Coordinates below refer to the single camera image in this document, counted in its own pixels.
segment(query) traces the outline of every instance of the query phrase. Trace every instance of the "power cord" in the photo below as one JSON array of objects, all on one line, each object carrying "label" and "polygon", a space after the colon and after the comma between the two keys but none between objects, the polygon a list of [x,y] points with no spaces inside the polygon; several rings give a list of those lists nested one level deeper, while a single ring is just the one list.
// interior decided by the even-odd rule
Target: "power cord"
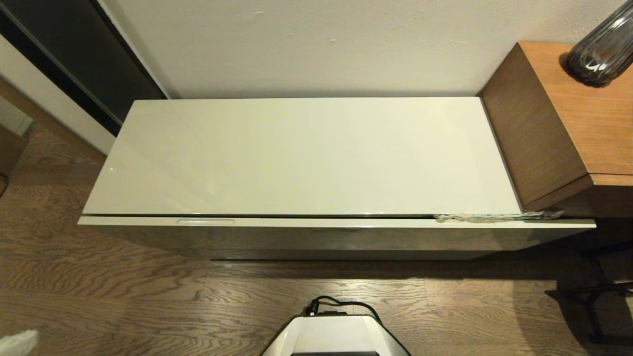
[{"label": "power cord", "polygon": [[306,308],[306,315],[318,315],[318,306],[320,303],[320,300],[322,299],[327,299],[330,300],[332,302],[335,303],[335,307],[344,307],[346,305],[358,305],[360,307],[365,307],[367,308],[369,311],[372,312],[374,319],[376,319],[376,321],[382,325],[382,321],[380,320],[380,317],[378,316],[378,313],[376,313],[376,310],[374,308],[372,308],[371,305],[363,303],[363,302],[342,302],[340,300],[334,299],[331,296],[327,296],[327,295],[322,295],[322,296],[318,296],[314,299],[312,299],[312,302],[310,303],[310,305],[308,306],[308,308]]}]

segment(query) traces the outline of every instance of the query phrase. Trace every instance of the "wooden side table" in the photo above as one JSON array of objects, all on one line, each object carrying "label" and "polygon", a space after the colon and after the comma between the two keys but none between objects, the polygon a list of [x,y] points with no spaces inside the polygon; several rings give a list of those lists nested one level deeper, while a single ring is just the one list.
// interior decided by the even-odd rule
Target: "wooden side table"
[{"label": "wooden side table", "polygon": [[567,44],[519,42],[480,93],[523,209],[633,216],[633,70],[571,78]]}]

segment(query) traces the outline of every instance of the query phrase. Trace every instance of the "gray glass vase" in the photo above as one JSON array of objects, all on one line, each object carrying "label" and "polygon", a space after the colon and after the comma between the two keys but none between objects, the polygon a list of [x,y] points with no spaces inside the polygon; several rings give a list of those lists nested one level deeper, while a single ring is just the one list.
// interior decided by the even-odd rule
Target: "gray glass vase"
[{"label": "gray glass vase", "polygon": [[576,44],[567,56],[567,70],[596,87],[609,84],[633,62],[633,0]]}]

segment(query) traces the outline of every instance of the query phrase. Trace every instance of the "metal stand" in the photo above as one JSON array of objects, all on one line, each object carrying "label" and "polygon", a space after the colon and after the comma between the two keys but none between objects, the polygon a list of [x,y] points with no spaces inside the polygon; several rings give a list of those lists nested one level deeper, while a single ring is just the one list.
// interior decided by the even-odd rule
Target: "metal stand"
[{"label": "metal stand", "polygon": [[[624,241],[613,245],[587,250],[582,254],[582,257],[587,258],[591,263],[591,267],[598,279],[597,286],[567,288],[545,292],[554,299],[556,299],[557,296],[563,296],[568,300],[585,306],[585,311],[587,312],[589,323],[591,324],[591,329],[593,331],[593,335],[591,335],[591,342],[593,343],[604,345],[633,345],[633,337],[631,336],[605,335],[602,330],[600,320],[598,319],[596,309],[594,308],[594,303],[603,292],[615,291],[624,298],[633,295],[633,292],[630,290],[633,288],[633,282],[613,283],[612,281],[609,281],[602,269],[602,266],[600,265],[600,261],[598,260],[598,256],[624,251],[631,249],[632,247],[633,243],[631,241]],[[588,294],[588,297],[585,299],[582,295],[586,294]]]}]

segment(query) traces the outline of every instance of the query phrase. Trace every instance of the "wooden floor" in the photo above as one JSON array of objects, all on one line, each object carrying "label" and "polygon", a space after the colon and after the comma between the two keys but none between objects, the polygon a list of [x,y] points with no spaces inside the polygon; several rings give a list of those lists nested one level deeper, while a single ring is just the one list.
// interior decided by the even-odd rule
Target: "wooden floor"
[{"label": "wooden floor", "polygon": [[370,303],[413,355],[631,354],[581,344],[543,293],[592,282],[569,239],[468,262],[191,260],[77,226],[98,172],[35,127],[0,198],[0,336],[38,329],[36,355],[258,355],[317,295]]}]

